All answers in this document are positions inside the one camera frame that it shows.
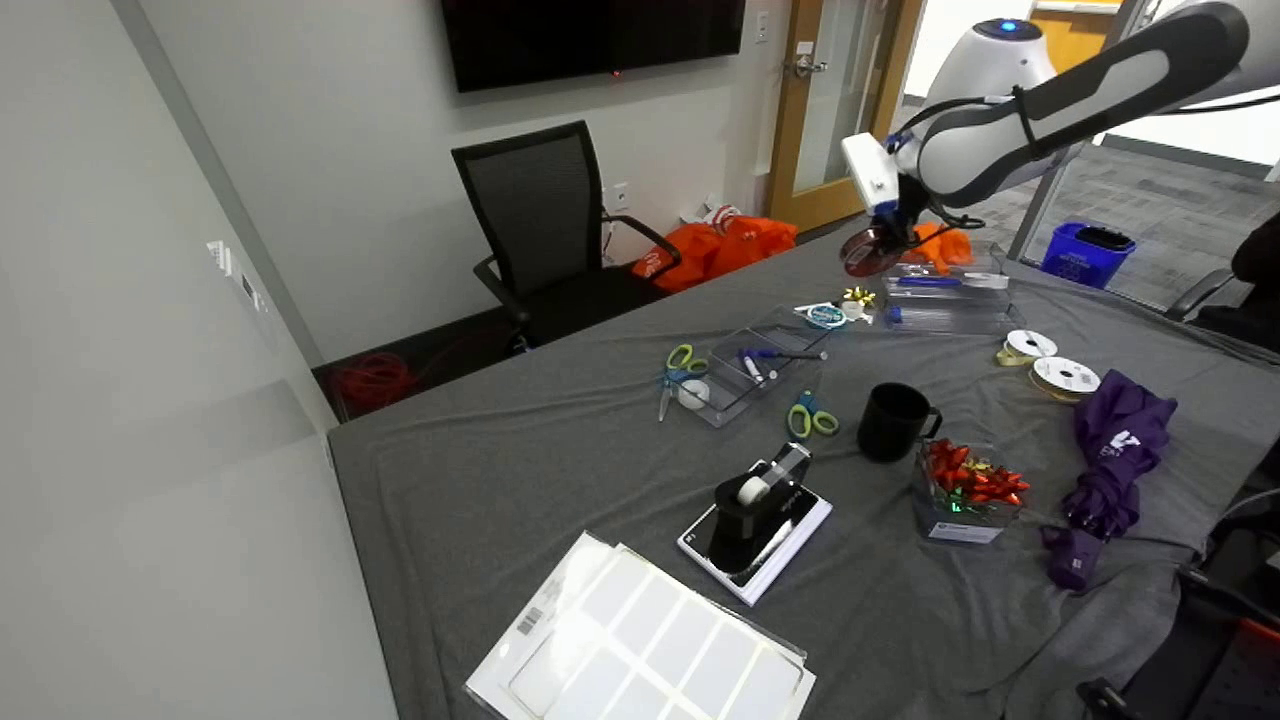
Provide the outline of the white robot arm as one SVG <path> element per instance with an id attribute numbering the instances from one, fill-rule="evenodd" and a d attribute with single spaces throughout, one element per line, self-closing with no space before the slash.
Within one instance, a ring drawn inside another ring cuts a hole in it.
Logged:
<path id="1" fill-rule="evenodd" d="M 1065 72 L 1028 21 L 981 21 L 918 115 L 883 142 L 841 142 L 867 205 L 867 227 L 844 244 L 844 261 L 871 278 L 922 244 L 925 208 L 974 208 L 1075 142 L 1139 115 L 1228 111 L 1276 85 L 1280 0 L 1167 0 L 1134 35 Z"/>

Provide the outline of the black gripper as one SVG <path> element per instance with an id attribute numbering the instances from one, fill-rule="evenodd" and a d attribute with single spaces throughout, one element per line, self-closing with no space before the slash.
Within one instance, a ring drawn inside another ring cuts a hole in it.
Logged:
<path id="1" fill-rule="evenodd" d="M 871 133 L 844 137 L 841 153 L 862 202 L 871 213 L 875 240 L 903 249 L 922 213 L 929 208 L 929 189 L 910 178 Z"/>

